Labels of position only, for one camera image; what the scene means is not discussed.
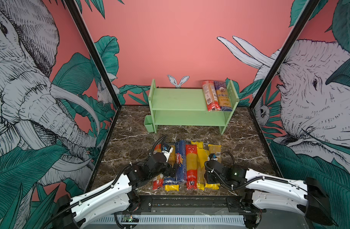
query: robotic arm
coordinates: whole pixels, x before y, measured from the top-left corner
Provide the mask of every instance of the robotic arm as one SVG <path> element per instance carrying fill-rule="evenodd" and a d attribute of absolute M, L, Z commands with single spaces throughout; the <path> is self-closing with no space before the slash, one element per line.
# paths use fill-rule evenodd
<path fill-rule="evenodd" d="M 164 138 L 159 139 L 154 146 L 160 140 L 163 141 L 162 153 L 152 154 L 147 160 L 126 166 L 115 180 L 73 198 L 68 195 L 59 198 L 54 216 L 41 228 L 45 229 L 52 222 L 55 229 L 82 229 L 112 213 L 124 210 L 135 212 L 140 206 L 136 188 L 144 186 L 159 174 L 170 177 L 176 174 L 177 164 L 171 167 L 167 163 L 173 148 L 163 144 Z M 232 167 L 226 167 L 214 155 L 210 155 L 210 158 L 205 162 L 204 177 L 207 183 L 220 183 L 228 190 L 246 188 L 249 191 L 241 200 L 243 206 L 292 211 L 322 225 L 333 224 L 329 197 L 318 181 L 312 178 L 306 181 L 283 179 L 242 168 L 235 163 Z"/>

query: wallpaper mural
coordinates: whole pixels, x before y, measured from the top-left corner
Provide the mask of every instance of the wallpaper mural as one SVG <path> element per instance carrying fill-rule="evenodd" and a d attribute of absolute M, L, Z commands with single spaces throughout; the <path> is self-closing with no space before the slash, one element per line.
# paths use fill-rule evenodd
<path fill-rule="evenodd" d="M 121 52 L 119 52 L 115 40 L 117 46 L 115 53 L 101 55 L 104 66 L 111 74 L 109 77 L 120 103 L 148 105 L 147 94 L 153 78 L 160 87 L 176 88 L 200 88 L 201 80 L 214 79 L 232 80 L 237 92 L 240 93 L 239 106 L 249 106 L 278 51 L 273 53 L 275 50 L 272 52 L 272 49 L 265 44 L 264 50 L 273 53 L 270 57 L 265 56 L 247 41 L 234 36 L 237 45 L 251 55 L 250 57 L 220 35 L 226 37 L 236 31 L 241 35 L 247 34 L 252 39 L 256 37 L 255 33 L 272 35 L 274 39 L 269 45 L 278 49 L 291 30 L 291 27 L 288 27 L 289 10 L 293 1 L 276 0 L 274 2 L 279 4 L 277 8 L 264 1 L 258 1 L 260 8 L 253 9 L 252 17 L 242 15 L 242 12 L 239 16 L 234 13 L 233 7 L 250 8 L 254 5 L 243 1 L 222 0 L 216 5 L 210 0 L 197 0 L 191 3 L 184 0 L 157 2 L 76 0 L 76 2 L 94 40 L 110 34 L 119 40 L 119 44 L 123 44 L 123 47 L 120 45 Z M 299 15 L 298 9 L 295 12 L 296 20 Z M 247 16 L 249 19 L 246 24 L 250 26 L 260 25 L 260 19 L 268 15 L 269 18 L 263 20 L 270 20 L 265 24 L 270 31 L 258 32 L 243 26 L 241 29 L 235 29 L 233 28 L 235 21 L 222 20 L 218 18 L 218 14 L 225 15 L 225 18 L 230 14 L 233 20 L 241 20 Z M 123 16 L 127 18 L 126 21 L 119 19 Z M 102 45 L 99 45 L 98 49 L 99 52 L 105 50 Z M 240 64 L 228 49 L 236 58 L 251 67 Z M 249 77 L 255 75 L 256 71 L 258 73 L 255 79 Z M 100 94 L 99 99 L 106 101 L 105 96 Z"/>
<path fill-rule="evenodd" d="M 39 229 L 58 197 L 82 194 L 115 115 L 69 11 L 55 4 L 0 1 L 0 229 Z M 113 55 L 115 41 L 96 45 Z M 58 53 L 76 44 L 83 54 Z"/>
<path fill-rule="evenodd" d="M 318 179 L 329 194 L 338 226 L 315 227 L 350 229 L 350 0 L 319 10 L 254 112 L 282 174 Z"/>

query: marble tabletop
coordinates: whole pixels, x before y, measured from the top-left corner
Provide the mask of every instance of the marble tabletop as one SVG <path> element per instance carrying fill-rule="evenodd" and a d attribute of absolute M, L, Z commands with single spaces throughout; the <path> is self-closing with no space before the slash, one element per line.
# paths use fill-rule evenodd
<path fill-rule="evenodd" d="M 150 109 L 146 106 L 122 107 L 91 190 L 115 179 L 121 168 L 130 162 L 147 158 L 153 143 L 165 134 L 169 135 L 167 142 L 192 140 L 203 141 L 205 146 L 222 145 L 222 151 L 230 151 L 237 164 L 275 175 L 247 108 L 236 108 L 223 135 L 218 127 L 211 126 L 159 126 L 157 134 L 148 133 L 143 122 L 149 114 Z M 229 155 L 221 156 L 223 164 L 232 164 Z M 179 186 L 179 191 L 152 190 L 152 182 L 137 192 L 139 195 L 242 195 L 242 191 L 231 192 L 224 188 L 187 190 L 185 184 Z"/>

